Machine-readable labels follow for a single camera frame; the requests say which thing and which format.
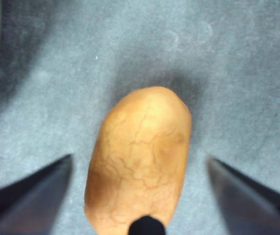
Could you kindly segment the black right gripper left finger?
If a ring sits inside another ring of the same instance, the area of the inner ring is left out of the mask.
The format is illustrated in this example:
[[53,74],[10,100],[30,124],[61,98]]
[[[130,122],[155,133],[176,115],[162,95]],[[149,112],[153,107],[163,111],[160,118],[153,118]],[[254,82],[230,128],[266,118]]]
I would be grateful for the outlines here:
[[48,235],[66,196],[72,155],[0,188],[0,235]]

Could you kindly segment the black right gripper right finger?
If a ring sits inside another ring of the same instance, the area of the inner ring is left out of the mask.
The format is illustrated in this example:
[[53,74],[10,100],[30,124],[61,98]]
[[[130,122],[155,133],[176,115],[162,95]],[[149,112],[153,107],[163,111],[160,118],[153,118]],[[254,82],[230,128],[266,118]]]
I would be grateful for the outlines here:
[[280,235],[280,193],[216,158],[207,160],[210,185],[231,235]]

